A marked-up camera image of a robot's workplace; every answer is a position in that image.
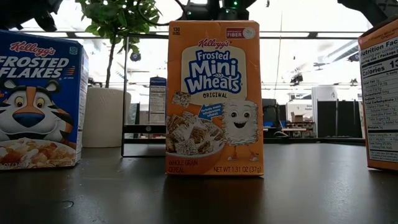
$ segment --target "frosted mini wheats box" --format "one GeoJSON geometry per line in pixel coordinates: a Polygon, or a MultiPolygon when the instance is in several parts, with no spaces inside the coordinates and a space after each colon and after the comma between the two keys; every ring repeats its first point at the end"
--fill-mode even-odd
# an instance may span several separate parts
{"type": "Polygon", "coordinates": [[[170,23],[168,174],[264,173],[259,55],[256,22],[170,23]]]}
{"type": "Polygon", "coordinates": [[[88,60],[75,41],[0,31],[0,170],[80,159],[88,60]]]}

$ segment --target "cereal box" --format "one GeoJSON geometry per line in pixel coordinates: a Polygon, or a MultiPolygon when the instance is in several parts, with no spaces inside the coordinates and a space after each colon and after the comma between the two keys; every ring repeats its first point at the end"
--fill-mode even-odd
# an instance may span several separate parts
{"type": "Polygon", "coordinates": [[[398,170],[398,17],[358,42],[368,167],[398,170]]]}
{"type": "Polygon", "coordinates": [[[262,175],[259,25],[170,23],[166,169],[262,175]]]}
{"type": "Polygon", "coordinates": [[[0,31],[0,170],[80,159],[87,55],[75,41],[0,31]]]}

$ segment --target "tony the tiger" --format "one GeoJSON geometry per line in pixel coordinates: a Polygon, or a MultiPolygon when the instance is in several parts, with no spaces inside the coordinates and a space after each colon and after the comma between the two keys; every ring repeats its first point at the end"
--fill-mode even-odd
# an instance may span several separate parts
{"type": "Polygon", "coordinates": [[[7,99],[0,102],[0,141],[43,139],[76,148],[75,143],[68,141],[72,117],[51,100],[51,94],[60,89],[57,81],[50,80],[42,87],[6,80],[0,87],[8,92],[7,99]]]}

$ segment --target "dark table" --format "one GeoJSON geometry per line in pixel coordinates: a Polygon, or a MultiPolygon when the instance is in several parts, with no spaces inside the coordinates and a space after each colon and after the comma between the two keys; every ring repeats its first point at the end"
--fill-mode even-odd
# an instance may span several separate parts
{"type": "Polygon", "coordinates": [[[265,175],[167,177],[164,158],[84,149],[72,169],[0,173],[0,223],[398,223],[398,175],[360,146],[268,144],[265,175]]]}

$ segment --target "blue cereal box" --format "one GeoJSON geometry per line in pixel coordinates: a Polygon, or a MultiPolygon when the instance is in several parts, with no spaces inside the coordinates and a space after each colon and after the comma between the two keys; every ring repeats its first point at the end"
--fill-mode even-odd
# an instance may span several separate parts
{"type": "Polygon", "coordinates": [[[88,59],[72,40],[0,31],[0,170],[74,166],[88,59]]]}

